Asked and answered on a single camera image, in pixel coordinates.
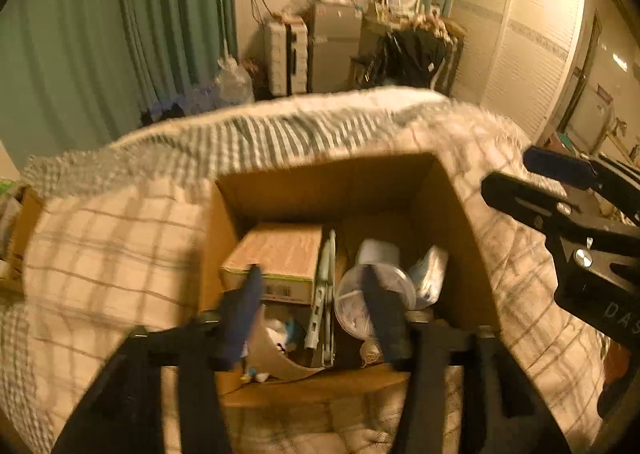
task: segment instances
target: checkered fabric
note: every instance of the checkered fabric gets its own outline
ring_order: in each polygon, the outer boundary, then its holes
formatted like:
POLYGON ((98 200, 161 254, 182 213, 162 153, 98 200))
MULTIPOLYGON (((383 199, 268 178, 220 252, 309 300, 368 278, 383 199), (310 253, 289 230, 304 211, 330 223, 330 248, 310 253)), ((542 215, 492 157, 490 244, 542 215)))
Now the checkered fabric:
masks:
MULTIPOLYGON (((21 433, 38 438, 30 443, 35 451, 47 451, 128 328, 166 328, 193 312, 208 186, 217 174, 318 156, 431 149, 478 237, 505 344, 538 386, 574 452, 580 452, 600 426, 595 405, 604 340, 553 303, 557 281, 542 235, 489 209, 479 194, 481 178, 496 169, 560 189, 525 171, 526 145, 511 122, 445 101, 395 113, 239 116, 174 136, 150 136, 101 156, 41 161, 37 172, 32 163, 33 182, 56 197, 47 204, 25 260, 37 402, 32 416, 39 413, 40 421, 21 433), (43 416, 52 424, 52 436, 42 432, 48 430, 43 416)), ((173 373, 165 375, 170 382, 173 373)), ((454 452, 460 372, 451 370, 447 383, 445 443, 446 452, 454 452)), ((163 397, 166 442, 170 451, 178 450, 171 383, 163 397)), ((326 405, 231 409, 227 423, 239 452, 386 452, 403 399, 403 386, 389 387, 326 405)), ((2 404, 12 408, 14 401, 9 397, 2 404)))

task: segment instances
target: barcode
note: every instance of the barcode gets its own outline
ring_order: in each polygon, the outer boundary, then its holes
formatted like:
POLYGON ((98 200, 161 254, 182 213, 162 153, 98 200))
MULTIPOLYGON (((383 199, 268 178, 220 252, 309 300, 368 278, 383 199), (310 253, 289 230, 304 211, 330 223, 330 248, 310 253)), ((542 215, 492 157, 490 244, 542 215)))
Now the barcode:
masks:
POLYGON ((264 293, 266 295, 291 297, 291 288, 289 286, 272 286, 271 284, 267 284, 264 287, 264 293))

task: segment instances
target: plaid bedspread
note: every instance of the plaid bedspread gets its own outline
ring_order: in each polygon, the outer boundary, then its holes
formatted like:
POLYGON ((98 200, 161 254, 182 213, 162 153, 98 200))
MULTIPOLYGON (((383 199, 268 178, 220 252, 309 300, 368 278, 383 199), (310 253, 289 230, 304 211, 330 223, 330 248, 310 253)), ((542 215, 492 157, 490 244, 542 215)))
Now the plaid bedspread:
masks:
MULTIPOLYGON (((395 113, 238 116, 116 150, 33 162, 26 176, 49 202, 25 261, 28 320, 20 306, 11 319, 5 313, 2 331, 14 327, 16 346, 2 342, 2 352, 15 358, 2 380, 15 389, 1 393, 0 404, 34 452, 48 452, 126 330, 174 326, 194 311, 202 222, 217 174, 431 149, 478 237, 504 342, 580 452, 600 426, 603 337, 553 302, 557 281, 543 236, 489 209, 479 193, 481 178, 496 169, 559 189, 525 171, 526 145, 511 122, 447 100, 395 113)), ((168 450, 178 450, 173 373, 165 375, 165 437, 168 450)), ((450 372, 448 384, 445 440, 453 452, 459 372, 450 372)), ((327 405, 233 409, 226 418, 240 452, 386 452, 403 399, 398 386, 327 405)))

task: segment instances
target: open cardboard box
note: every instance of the open cardboard box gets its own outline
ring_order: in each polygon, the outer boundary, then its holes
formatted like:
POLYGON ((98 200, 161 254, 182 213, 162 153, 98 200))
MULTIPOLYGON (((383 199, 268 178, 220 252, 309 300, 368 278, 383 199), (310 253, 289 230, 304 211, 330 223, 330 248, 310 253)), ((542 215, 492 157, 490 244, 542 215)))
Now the open cardboard box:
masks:
MULTIPOLYGON (((335 228, 336 282, 353 266, 365 238, 396 244, 404 269, 436 244, 449 252, 447 277, 436 305, 438 314, 458 328, 489 326, 496 333, 500 331, 473 230, 446 171, 433 154, 363 156, 220 177, 210 206, 200 310, 216 306, 225 291, 220 265, 258 222, 322 223, 325 229, 335 228)), ((406 378, 386 364, 358 368, 361 342, 348 336, 337 322, 335 332, 334 369, 296 382, 276 380, 244 386, 239 371, 217 373, 223 405, 326 402, 406 378)))

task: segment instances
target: bedspread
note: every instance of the bedspread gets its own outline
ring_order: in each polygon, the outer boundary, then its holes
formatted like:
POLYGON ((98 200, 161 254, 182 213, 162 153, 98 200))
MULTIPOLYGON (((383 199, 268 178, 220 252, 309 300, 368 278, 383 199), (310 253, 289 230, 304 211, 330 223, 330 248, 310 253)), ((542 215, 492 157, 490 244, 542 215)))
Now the bedspread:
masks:
MULTIPOLYGON (((557 281, 544 237, 488 208, 479 193, 490 170, 559 185, 524 169, 528 142, 515 124, 441 97, 399 108, 398 91, 382 95, 387 108, 353 107, 353 95, 335 95, 323 100, 334 101, 330 110, 236 111, 96 153, 31 163, 26 177, 49 200, 25 259, 30 360, 20 367, 22 389, 0 393, 0 404, 35 452, 50 450, 128 328, 174 326, 195 308, 203 215, 218 174, 417 149, 439 156, 463 201, 505 344, 574 452, 590 444, 600 426, 604 339, 553 302, 557 281)), ((14 311, 25 331, 24 314, 14 311)), ((172 372, 165 375, 165 437, 177 450, 172 372)), ((446 447, 453 452, 461 401, 455 373, 449 389, 446 447)), ((240 452, 386 452, 403 399, 404 386, 397 386, 326 405, 232 409, 226 418, 240 452)))

